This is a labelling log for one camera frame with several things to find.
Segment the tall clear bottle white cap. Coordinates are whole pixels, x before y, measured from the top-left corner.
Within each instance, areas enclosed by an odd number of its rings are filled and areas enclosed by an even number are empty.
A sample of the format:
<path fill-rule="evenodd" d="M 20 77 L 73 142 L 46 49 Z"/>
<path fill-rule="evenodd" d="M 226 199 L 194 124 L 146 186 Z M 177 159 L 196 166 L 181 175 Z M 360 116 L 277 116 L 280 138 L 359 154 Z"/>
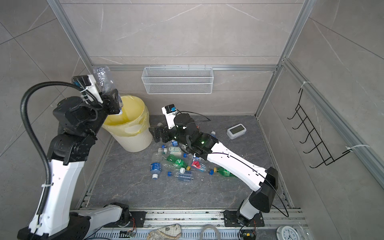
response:
<path fill-rule="evenodd" d="M 93 69 L 93 75 L 97 81 L 97 86 L 99 89 L 99 93 L 102 95 L 104 93 L 107 93 L 113 89 L 117 89 L 115 86 L 115 83 L 113 81 L 110 68 L 104 66 L 104 67 L 94 67 Z M 120 96 L 120 105 L 121 105 L 121 112 L 118 115 L 122 115 L 123 113 L 123 101 Z"/>

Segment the clear bottle blue label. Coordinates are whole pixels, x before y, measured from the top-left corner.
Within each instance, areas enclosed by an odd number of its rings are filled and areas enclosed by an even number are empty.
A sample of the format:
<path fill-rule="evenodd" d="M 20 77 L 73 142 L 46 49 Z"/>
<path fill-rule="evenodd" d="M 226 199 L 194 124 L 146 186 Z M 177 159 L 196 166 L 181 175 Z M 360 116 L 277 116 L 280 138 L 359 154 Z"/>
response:
<path fill-rule="evenodd" d="M 150 166 L 150 173 L 152 175 L 153 180 L 157 180 L 159 177 L 159 174 L 162 171 L 162 165 L 161 165 L 162 160 L 163 160 L 162 155 L 158 153 L 153 154 L 152 163 Z"/>

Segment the pink crushed bottle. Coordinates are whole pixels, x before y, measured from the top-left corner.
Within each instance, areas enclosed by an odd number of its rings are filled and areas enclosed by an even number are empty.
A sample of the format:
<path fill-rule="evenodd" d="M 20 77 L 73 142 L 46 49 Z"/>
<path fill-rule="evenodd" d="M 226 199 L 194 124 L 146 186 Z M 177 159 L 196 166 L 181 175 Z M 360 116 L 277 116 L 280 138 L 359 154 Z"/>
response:
<path fill-rule="evenodd" d="M 206 165 L 201 163 L 200 161 L 198 160 L 193 160 L 192 163 L 191 163 L 191 167 L 201 171 L 201 172 L 205 172 L 206 171 Z"/>

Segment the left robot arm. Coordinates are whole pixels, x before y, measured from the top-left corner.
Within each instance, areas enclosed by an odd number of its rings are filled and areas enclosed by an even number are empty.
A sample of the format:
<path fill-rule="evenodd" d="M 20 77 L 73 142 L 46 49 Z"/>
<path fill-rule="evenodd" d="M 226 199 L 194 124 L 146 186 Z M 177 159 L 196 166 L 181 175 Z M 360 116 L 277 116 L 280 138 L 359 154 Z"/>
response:
<path fill-rule="evenodd" d="M 67 83 L 81 93 L 65 98 L 54 110 L 61 130 L 44 151 L 28 116 L 30 97 L 37 90 L 54 86 L 43 82 L 29 88 L 23 95 L 20 112 L 26 132 L 37 149 L 45 168 L 46 180 L 38 209 L 30 224 L 19 230 L 19 240 L 83 240 L 108 224 L 126 227 L 132 222 L 129 207 L 112 203 L 88 212 L 72 211 L 71 202 L 81 170 L 96 143 L 97 133 L 108 115 L 120 110 L 116 89 L 97 98 L 81 83 Z"/>

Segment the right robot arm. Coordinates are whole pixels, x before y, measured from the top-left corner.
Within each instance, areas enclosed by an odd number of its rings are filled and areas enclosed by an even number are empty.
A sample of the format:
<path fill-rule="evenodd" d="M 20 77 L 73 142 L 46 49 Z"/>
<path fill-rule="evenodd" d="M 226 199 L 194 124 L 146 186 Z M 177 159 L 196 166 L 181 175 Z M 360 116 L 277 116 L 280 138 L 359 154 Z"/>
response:
<path fill-rule="evenodd" d="M 242 202 L 236 213 L 238 222 L 248 226 L 260 213 L 269 213 L 278 196 L 278 171 L 259 167 L 238 156 L 216 137 L 201 132 L 189 113 L 166 114 L 167 126 L 150 127 L 154 141 L 175 140 L 187 153 L 216 164 L 243 181 L 252 193 Z"/>

